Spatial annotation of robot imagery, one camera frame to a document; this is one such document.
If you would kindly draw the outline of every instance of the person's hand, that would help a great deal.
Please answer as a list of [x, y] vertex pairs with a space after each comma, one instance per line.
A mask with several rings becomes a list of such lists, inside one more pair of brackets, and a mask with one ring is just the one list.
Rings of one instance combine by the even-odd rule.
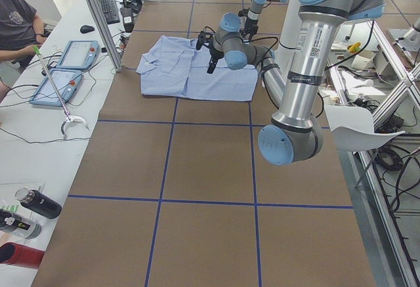
[[39, 43], [39, 44], [44, 44], [44, 42], [47, 40], [47, 38], [46, 37], [43, 37], [43, 36], [40, 36], [40, 35], [37, 35], [37, 42]]
[[21, 49], [23, 56], [29, 56], [29, 55], [35, 55], [35, 50], [33, 49], [34, 46], [41, 47], [41, 45], [28, 45], [27, 47], [24, 47]]

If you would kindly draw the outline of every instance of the computer mouse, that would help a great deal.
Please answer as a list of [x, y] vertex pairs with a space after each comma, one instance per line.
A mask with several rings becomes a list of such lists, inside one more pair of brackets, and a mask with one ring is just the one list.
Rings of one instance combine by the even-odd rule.
[[80, 27], [80, 33], [82, 33], [82, 34], [89, 33], [89, 32], [92, 32], [94, 30], [95, 30], [95, 28], [92, 27], [92, 26], [81, 26]]

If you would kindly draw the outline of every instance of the reacher grabber tool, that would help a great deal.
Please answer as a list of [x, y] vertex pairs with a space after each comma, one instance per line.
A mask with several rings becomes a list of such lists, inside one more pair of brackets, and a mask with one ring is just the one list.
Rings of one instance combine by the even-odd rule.
[[60, 91], [58, 90], [47, 65], [44, 62], [44, 58], [42, 57], [41, 53], [39, 52], [38, 47], [34, 46], [33, 49], [35, 50], [35, 53], [38, 56], [39, 62], [41, 63], [42, 67], [44, 68], [44, 71], [47, 74], [47, 77], [48, 77], [49, 81], [51, 82], [52, 88], [54, 89], [54, 92], [57, 95], [57, 98], [59, 99], [59, 101], [61, 103], [61, 106], [63, 107], [64, 114], [66, 115], [66, 119], [61, 124], [61, 134], [63, 134], [63, 138], [67, 139], [67, 134], [65, 132], [65, 130], [66, 130], [65, 126], [66, 126], [67, 123], [82, 123], [87, 129], [89, 129], [89, 127], [87, 126], [87, 123], [86, 123], [84, 118], [82, 118], [81, 116], [71, 115], [69, 109], [66, 106], [66, 103], [64, 102], [63, 98], [61, 97]]

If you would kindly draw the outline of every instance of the light blue shirt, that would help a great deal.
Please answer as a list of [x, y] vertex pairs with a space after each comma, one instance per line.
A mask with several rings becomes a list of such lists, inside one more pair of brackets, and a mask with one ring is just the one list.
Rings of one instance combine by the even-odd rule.
[[207, 73], [209, 49], [196, 50], [197, 39], [161, 36], [143, 54], [137, 73], [141, 74], [143, 95], [165, 95], [199, 100], [250, 101], [257, 71], [247, 65], [230, 70], [220, 59], [213, 74]]

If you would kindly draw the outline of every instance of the white desk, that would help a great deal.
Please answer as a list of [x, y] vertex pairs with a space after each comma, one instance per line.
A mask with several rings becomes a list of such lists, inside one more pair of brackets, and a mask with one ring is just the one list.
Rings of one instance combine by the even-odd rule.
[[[63, 51], [67, 42], [72, 39], [95, 39], [103, 47], [104, 44], [97, 30], [87, 34], [80, 33], [79, 29], [84, 24], [95, 26], [86, 1], [76, 0], [73, 7], [58, 23], [53, 33], [42, 46], [41, 54], [45, 57], [52, 55], [56, 51]], [[109, 25], [109, 29], [111, 35], [119, 33], [120, 30], [123, 30], [122, 21]], [[118, 39], [119, 35], [115, 36], [114, 41]], [[104, 54], [100, 53], [98, 58], [100, 59], [102, 56]], [[99, 110], [104, 103], [114, 78], [114, 72], [115, 70], [109, 57], [106, 57], [97, 67], [91, 70], [91, 74], [98, 80], [93, 87], [92, 93], [81, 106], [68, 106], [73, 115], [82, 116], [87, 120], [90, 130], [87, 130], [80, 123], [67, 125], [68, 139], [75, 137], [89, 138], [91, 136], [98, 119]], [[39, 84], [43, 78], [41, 65], [38, 63], [31, 65], [25, 70], [15, 85]], [[87, 92], [89, 92], [92, 84], [93, 80], [91, 77], [88, 74], [84, 74], [84, 79], [70, 102], [74, 104], [80, 103]], [[22, 96], [28, 97], [33, 94], [35, 89], [22, 87], [18, 88], [17, 91]], [[0, 106], [22, 101], [23, 99], [14, 93], [9, 93]], [[3, 122], [2, 128], [29, 141], [62, 139], [60, 126], [64, 118], [65, 115], [62, 108], [40, 108], [29, 103], [0, 108], [0, 121]], [[28, 144], [4, 132], [0, 132], [0, 144], [0, 184], [43, 183], [43, 192], [63, 204], [73, 183], [88, 140]], [[33, 220], [41, 224], [43, 230], [37, 238], [26, 240], [25, 245], [45, 250], [57, 219], [49, 220], [33, 214]], [[33, 269], [0, 265], [0, 287], [30, 286], [35, 274], [36, 270]]]

